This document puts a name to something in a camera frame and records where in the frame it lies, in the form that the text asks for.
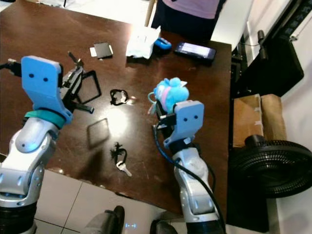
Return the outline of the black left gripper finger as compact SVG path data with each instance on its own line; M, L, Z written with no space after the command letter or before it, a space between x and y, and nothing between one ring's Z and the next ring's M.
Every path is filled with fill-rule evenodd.
M97 95L95 95L94 97L86 100L86 101L82 101L80 99L80 96L78 97L78 102L82 103L82 104L86 104L91 102L92 100L95 100L96 98L99 98L102 95L102 89L100 86L100 82L98 79L98 76L96 74L96 71L91 70L89 72L82 72L82 74L80 74L80 85L78 87L78 93L80 94L80 91L82 90L83 87L85 87L85 79L89 79L92 78L93 79L93 83L94 83L94 87L96 88L97 91Z
M71 58L72 62L75 65L74 70L84 69L84 62L82 62L80 58L76 58L76 56L74 56L71 51L68 51L67 53L69 58Z

